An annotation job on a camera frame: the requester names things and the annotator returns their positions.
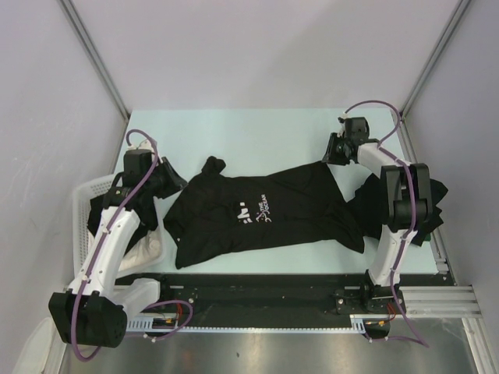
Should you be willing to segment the black printed t shirt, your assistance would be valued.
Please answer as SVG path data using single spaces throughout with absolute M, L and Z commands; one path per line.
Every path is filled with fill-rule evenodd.
M 163 220 L 178 269 L 215 257 L 334 240 L 363 253 L 363 231 L 324 163 L 266 176 L 227 177 L 210 156 Z

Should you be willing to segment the white plastic basket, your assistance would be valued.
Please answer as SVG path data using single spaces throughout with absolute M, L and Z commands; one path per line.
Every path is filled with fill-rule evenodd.
M 74 274 L 78 274 L 85 262 L 88 250 L 91 247 L 93 239 L 87 229 L 87 220 L 90 214 L 90 201 L 96 196 L 105 194 L 111 187 L 114 175 L 93 179 L 76 187 L 73 192 L 73 269 Z M 168 261 L 171 265 L 175 260 L 175 246 L 169 243 L 165 229 L 162 224 L 162 216 L 166 210 L 161 206 L 158 199 L 154 200 L 154 206 L 157 213 L 158 226 L 161 231 L 162 243 L 165 249 L 165 257 L 159 262 Z

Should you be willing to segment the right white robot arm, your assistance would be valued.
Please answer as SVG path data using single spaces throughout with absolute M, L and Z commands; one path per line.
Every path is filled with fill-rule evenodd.
M 372 286 L 359 293 L 360 305 L 367 312 L 379 312 L 388 303 L 383 288 L 400 281 L 398 268 L 405 248 L 433 213 L 430 171 L 426 164 L 405 161 L 371 139 L 364 117 L 342 116 L 338 121 L 342 130 L 330 135 L 322 161 L 339 166 L 360 164 L 380 181 L 381 236 L 367 271 Z

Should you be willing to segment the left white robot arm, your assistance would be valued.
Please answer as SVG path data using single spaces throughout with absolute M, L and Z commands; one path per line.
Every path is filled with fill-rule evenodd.
M 93 245 L 66 291 L 52 294 L 48 308 L 62 341 L 80 345 L 118 347 L 127 323 L 150 306 L 161 312 L 172 292 L 157 280 L 134 280 L 114 292 L 119 267 L 139 227 L 157 224 L 154 201 L 166 199 L 187 185 L 166 157 L 147 149 L 128 150 L 124 169 L 104 194 L 101 219 Z

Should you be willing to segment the stack of folded black shirts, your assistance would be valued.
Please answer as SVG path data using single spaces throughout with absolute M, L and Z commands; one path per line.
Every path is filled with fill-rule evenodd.
M 422 246 L 426 235 L 440 227 L 444 221 L 441 218 L 442 209 L 437 204 L 447 195 L 448 188 L 438 180 L 430 180 L 433 211 L 430 218 L 421 224 L 418 233 L 412 239 L 413 245 Z M 363 232 L 369 238 L 380 239 L 381 223 L 381 185 L 379 178 L 371 174 L 355 191 L 354 197 L 347 202 L 352 215 Z

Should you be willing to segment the black shirt in basket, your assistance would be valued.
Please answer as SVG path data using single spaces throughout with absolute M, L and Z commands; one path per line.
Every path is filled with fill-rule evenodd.
M 90 201 L 90 214 L 87 220 L 88 231 L 95 236 L 101 221 L 101 212 L 104 205 L 104 195 L 99 195 Z M 134 231 L 129 244 L 126 247 L 127 254 L 138 241 L 144 238 L 150 231 L 157 229 L 157 214 L 154 207 L 154 201 L 151 199 L 144 205 L 138 203 L 129 203 L 125 210 L 134 210 L 140 219 L 139 227 Z

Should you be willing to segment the white shirt in basket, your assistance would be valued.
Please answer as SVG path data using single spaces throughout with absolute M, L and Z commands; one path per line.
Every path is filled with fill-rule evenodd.
M 161 262 L 165 257 L 161 231 L 150 231 L 127 252 L 119 267 L 118 277 L 140 273 L 149 266 Z

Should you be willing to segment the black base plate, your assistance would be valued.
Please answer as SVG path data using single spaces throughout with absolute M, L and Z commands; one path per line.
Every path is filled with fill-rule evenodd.
M 349 317 L 393 317 L 402 295 L 377 290 L 360 274 L 161 274 L 161 300 L 193 307 L 191 327 L 320 329 L 346 327 Z

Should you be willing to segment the aluminium frame rail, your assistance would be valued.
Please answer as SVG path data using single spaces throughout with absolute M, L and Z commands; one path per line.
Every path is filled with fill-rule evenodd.
M 480 318 L 471 286 L 402 287 L 406 314 L 410 318 Z

